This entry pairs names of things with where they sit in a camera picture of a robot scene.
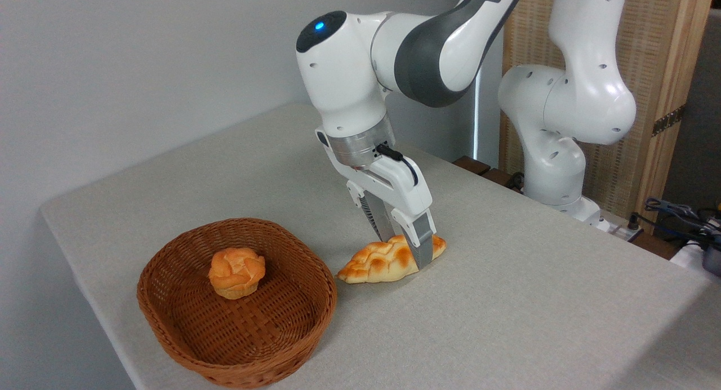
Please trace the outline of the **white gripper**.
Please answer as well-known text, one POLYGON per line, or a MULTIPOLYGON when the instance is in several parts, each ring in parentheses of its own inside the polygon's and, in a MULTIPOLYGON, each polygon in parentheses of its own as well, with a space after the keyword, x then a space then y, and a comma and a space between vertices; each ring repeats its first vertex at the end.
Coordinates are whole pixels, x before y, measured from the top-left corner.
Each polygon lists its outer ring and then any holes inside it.
POLYGON ((379 156, 362 169, 338 161, 330 148, 331 138, 323 130, 315 131, 333 167, 348 180, 346 187, 379 237, 387 242, 395 236, 391 220, 402 228, 418 269, 433 259, 435 224, 430 212, 430 190, 417 164, 409 157, 395 161, 379 156))

